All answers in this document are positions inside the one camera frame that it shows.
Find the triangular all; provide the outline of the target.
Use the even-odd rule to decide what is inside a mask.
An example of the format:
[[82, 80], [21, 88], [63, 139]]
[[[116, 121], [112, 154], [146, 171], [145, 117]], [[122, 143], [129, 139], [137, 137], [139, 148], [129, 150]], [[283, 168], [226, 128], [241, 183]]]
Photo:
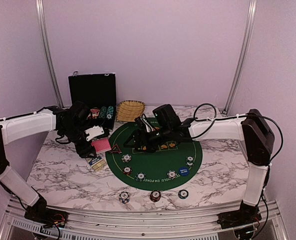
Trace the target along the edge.
[[120, 154], [122, 153], [120, 147], [118, 146], [118, 144], [115, 144], [112, 149], [109, 151], [112, 154]]

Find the red playing card deck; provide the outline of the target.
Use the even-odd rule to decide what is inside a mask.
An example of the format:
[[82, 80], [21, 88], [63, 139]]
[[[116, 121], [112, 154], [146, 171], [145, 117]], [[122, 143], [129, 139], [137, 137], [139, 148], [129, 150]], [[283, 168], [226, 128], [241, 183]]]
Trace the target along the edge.
[[95, 140], [91, 143], [91, 145], [95, 148], [97, 154], [105, 153], [111, 150], [111, 145], [107, 138]]

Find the blue beige chip stack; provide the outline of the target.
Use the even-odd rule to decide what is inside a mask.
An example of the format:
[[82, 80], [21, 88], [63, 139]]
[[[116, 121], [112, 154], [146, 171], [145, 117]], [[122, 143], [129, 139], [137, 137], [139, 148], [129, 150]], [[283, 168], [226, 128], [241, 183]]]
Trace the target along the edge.
[[130, 201], [130, 194], [127, 191], [122, 191], [119, 194], [119, 201], [123, 204], [126, 204]]

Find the blue small blind button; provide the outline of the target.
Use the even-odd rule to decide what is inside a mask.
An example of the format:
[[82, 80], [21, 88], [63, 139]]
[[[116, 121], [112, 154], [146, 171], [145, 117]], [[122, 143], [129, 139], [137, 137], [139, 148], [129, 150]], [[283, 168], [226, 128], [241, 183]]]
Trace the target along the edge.
[[178, 174], [181, 175], [181, 176], [188, 176], [190, 173], [190, 170], [188, 167], [186, 166], [183, 166], [183, 167], [180, 167], [178, 169]]

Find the red black chip stack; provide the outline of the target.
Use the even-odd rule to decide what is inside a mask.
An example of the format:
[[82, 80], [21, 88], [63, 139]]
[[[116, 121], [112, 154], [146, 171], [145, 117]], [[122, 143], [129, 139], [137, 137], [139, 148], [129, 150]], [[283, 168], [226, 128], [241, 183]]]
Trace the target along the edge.
[[153, 190], [150, 193], [150, 200], [152, 202], [158, 202], [161, 198], [161, 192], [159, 190]]

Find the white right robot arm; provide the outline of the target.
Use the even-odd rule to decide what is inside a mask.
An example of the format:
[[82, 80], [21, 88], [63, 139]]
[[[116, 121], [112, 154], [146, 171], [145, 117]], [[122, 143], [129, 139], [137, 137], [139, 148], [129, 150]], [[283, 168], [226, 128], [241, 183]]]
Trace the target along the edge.
[[252, 219], [271, 165], [275, 135], [267, 124], [269, 118], [257, 109], [251, 109], [244, 115], [209, 120], [193, 117], [181, 121], [169, 104], [154, 109], [153, 114], [159, 129], [152, 129], [148, 122], [136, 118], [138, 128], [125, 141], [124, 147], [154, 153], [159, 145], [168, 141], [190, 143], [229, 139], [243, 143], [250, 169], [242, 208], [236, 211], [235, 219], [240, 224]]

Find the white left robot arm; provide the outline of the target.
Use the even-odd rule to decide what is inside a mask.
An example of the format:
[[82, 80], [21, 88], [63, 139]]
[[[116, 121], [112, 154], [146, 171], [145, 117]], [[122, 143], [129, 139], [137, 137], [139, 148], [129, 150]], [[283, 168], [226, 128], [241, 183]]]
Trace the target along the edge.
[[70, 108], [49, 106], [32, 113], [0, 118], [0, 183], [32, 207], [32, 215], [41, 223], [49, 221], [51, 211], [43, 205], [42, 196], [10, 166], [5, 146], [33, 135], [56, 131], [60, 138], [65, 137], [68, 143], [74, 144], [81, 158], [94, 157], [96, 151], [91, 145], [94, 129], [86, 124], [89, 114], [89, 108], [78, 103]]

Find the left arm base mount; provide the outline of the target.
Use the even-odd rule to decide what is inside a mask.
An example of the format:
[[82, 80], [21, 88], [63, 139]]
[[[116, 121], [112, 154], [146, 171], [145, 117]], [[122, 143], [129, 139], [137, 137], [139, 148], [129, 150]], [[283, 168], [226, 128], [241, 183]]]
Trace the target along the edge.
[[33, 211], [29, 209], [24, 217], [28, 220], [39, 222], [45, 225], [46, 228], [49, 228], [53, 225], [57, 227], [65, 227], [68, 213], [61, 210], [55, 210], [51, 208], [46, 208], [40, 212]]

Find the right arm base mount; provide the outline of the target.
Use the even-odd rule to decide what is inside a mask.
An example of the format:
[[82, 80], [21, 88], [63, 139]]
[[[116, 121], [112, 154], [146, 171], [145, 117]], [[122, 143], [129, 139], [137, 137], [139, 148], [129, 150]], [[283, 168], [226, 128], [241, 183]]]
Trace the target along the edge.
[[222, 229], [239, 227], [247, 224], [258, 222], [262, 219], [258, 210], [253, 215], [249, 212], [241, 212], [241, 210], [228, 211], [218, 214], [217, 224]]

